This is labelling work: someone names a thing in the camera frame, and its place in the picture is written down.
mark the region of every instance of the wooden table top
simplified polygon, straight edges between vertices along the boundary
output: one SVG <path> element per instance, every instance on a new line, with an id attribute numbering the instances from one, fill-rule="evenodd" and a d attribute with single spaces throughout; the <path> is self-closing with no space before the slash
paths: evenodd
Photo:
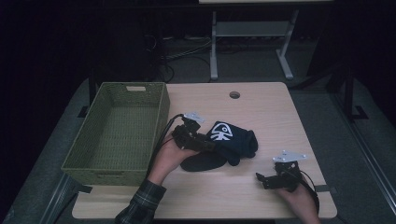
<path id="1" fill-rule="evenodd" d="M 289 91 L 279 82 L 168 84 L 169 119 L 179 113 L 197 112 L 205 119 L 199 133 L 207 133 L 218 120 L 253 130 L 259 149 L 253 159 L 237 166 L 226 163 L 210 171 L 189 173 L 178 167 L 163 182 L 167 191 L 155 218 L 285 218 L 294 217 L 286 204 L 255 176 L 275 175 L 272 158 L 288 150 L 307 155 L 300 169 L 316 186 L 326 185 Z M 230 92 L 240 98 L 233 99 Z M 176 120 L 174 126 L 181 124 Z M 75 218 L 113 218 L 125 208 L 137 187 L 93 186 L 80 193 Z M 320 217 L 335 217 L 329 191 L 318 194 Z"/>

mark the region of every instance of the person's right hand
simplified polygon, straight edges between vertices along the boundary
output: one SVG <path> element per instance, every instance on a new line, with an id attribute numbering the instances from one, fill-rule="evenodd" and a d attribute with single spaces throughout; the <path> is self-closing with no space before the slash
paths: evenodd
<path id="1" fill-rule="evenodd" d="M 294 192 L 276 189 L 276 193 L 287 202 L 289 208 L 304 224 L 320 223 L 315 202 L 302 184 L 299 184 Z"/>

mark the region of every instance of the plaid shirt sleeve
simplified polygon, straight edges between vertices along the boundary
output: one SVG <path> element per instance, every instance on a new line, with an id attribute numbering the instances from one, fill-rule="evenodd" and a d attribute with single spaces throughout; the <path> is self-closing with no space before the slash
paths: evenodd
<path id="1" fill-rule="evenodd" d="M 158 203 L 163 198 L 166 188 L 155 185 L 147 179 L 143 181 L 128 207 L 117 216 L 116 224 L 149 224 L 154 219 Z"/>

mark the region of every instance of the white logo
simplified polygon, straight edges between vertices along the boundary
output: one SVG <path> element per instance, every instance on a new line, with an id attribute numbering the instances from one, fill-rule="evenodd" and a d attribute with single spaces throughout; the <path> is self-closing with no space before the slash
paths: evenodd
<path id="1" fill-rule="evenodd" d="M 211 139 L 214 141 L 217 140 L 230 140 L 229 137 L 233 137 L 233 133 L 231 132 L 230 126 L 226 123 L 218 123 L 213 129 L 212 129 L 212 135 L 210 136 Z"/>

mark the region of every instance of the storage bin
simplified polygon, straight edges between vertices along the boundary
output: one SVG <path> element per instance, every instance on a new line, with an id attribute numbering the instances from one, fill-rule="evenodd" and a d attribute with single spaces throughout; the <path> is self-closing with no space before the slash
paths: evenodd
<path id="1" fill-rule="evenodd" d="M 139 186 L 169 106 L 165 83 L 104 82 L 62 170 L 83 185 Z"/>

